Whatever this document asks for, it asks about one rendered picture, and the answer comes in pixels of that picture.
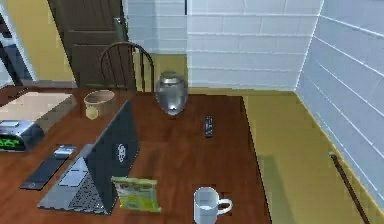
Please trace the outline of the green snack packet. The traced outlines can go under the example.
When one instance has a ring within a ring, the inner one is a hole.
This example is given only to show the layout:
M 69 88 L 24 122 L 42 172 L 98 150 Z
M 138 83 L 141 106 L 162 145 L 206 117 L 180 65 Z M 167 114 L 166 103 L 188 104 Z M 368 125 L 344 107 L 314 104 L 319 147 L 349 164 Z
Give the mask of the green snack packet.
M 128 210 L 160 212 L 157 181 L 143 178 L 112 177 L 120 207 Z

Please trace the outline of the grey alarm clock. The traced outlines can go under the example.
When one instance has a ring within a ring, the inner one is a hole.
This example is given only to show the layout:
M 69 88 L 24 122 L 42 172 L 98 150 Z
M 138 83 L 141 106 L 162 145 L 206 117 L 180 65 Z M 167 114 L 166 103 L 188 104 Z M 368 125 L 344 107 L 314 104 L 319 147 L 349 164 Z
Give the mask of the grey alarm clock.
M 32 121 L 0 121 L 0 151 L 28 151 L 36 146 L 44 135 L 43 129 Z

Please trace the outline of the white mug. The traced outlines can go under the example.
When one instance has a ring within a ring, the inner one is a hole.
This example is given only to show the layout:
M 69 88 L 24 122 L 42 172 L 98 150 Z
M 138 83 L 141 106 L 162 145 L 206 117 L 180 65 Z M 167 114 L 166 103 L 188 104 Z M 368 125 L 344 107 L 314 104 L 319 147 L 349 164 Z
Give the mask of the white mug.
M 215 224 L 219 215 L 233 208 L 230 199 L 221 199 L 212 187 L 200 187 L 194 192 L 193 218 L 196 224 Z

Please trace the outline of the dark brown stick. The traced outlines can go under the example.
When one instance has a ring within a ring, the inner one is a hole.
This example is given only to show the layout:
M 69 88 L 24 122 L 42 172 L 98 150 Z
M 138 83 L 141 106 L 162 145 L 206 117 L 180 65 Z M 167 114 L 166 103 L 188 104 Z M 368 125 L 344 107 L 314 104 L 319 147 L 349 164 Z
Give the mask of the dark brown stick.
M 350 197 L 351 197 L 351 199 L 352 199 L 352 201 L 353 201 L 353 203 L 354 203 L 354 205 L 355 205 L 355 207 L 356 207 L 356 209 L 357 209 L 357 211 L 358 211 L 358 213 L 359 213 L 359 215 L 363 221 L 363 223 L 364 224 L 370 224 L 369 219 L 366 216 L 364 209 L 361 206 L 361 203 L 360 203 L 359 199 L 357 198 L 357 195 L 356 195 L 352 185 L 350 184 L 350 182 L 347 178 L 347 175 L 344 172 L 343 167 L 341 166 L 341 164 L 338 160 L 338 157 L 336 156 L 336 154 L 334 152 L 329 152 L 328 154 L 329 154 L 330 158 L 332 159 L 333 164 L 334 164 L 336 170 L 338 171 L 341 179 L 343 180 L 343 183 L 344 183 L 344 185 L 345 185 L 345 187 L 346 187 L 346 189 L 347 189 L 347 191 L 348 191 L 348 193 L 349 193 L 349 195 L 350 195 Z

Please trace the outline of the pale beige flat sheet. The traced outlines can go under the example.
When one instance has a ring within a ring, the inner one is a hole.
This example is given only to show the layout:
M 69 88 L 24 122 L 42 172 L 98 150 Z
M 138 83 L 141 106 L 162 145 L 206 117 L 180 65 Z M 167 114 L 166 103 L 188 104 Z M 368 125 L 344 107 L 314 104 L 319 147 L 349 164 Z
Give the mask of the pale beige flat sheet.
M 57 121 L 76 105 L 68 93 L 29 92 L 0 107 L 0 120 Z

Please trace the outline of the dark brown room door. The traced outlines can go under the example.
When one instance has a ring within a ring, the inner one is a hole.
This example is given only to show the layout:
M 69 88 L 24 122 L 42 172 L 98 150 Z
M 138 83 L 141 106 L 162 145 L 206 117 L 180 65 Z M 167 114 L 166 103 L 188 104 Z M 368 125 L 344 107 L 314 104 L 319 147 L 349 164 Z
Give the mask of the dark brown room door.
M 47 0 L 78 87 L 102 85 L 100 57 L 119 40 L 122 0 Z

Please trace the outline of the dark wooden chair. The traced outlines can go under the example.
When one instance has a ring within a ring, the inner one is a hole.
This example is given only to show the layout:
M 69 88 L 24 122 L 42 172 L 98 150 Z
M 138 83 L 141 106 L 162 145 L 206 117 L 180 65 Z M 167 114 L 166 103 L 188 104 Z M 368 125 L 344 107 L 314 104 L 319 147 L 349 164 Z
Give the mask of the dark wooden chair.
M 105 88 L 137 91 L 137 78 L 146 91 L 145 62 L 149 65 L 150 91 L 154 91 L 155 69 L 151 55 L 139 44 L 120 41 L 109 45 L 100 56 L 101 84 Z

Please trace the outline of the brown wooden table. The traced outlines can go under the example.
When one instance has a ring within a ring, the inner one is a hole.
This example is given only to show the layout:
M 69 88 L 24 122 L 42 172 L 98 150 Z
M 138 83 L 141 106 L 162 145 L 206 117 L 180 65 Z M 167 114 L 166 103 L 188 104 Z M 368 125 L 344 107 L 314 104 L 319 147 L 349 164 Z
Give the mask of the brown wooden table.
M 73 90 L 77 105 L 43 141 L 25 153 L 0 152 L 0 224 L 193 224 L 193 194 L 214 188 L 233 202 L 216 224 L 272 224 L 242 98 L 191 95 L 184 111 L 167 116 L 150 93 L 120 91 L 130 100 L 140 153 L 130 172 L 158 182 L 159 213 L 115 208 L 109 216 L 43 210 L 43 191 L 20 189 L 24 180 L 61 144 L 82 148 L 95 141 L 109 116 L 85 117 L 85 89 Z M 213 137 L 205 137 L 205 117 L 213 116 Z

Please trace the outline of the dark grey open laptop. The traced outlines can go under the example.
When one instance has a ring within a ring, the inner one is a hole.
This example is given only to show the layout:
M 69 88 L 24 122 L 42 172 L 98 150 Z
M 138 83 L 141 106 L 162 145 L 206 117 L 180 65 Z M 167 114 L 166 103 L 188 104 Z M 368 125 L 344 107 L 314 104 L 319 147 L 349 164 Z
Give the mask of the dark grey open laptop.
M 112 177 L 127 177 L 140 151 L 127 100 L 93 144 L 87 144 L 38 208 L 110 215 L 118 195 Z

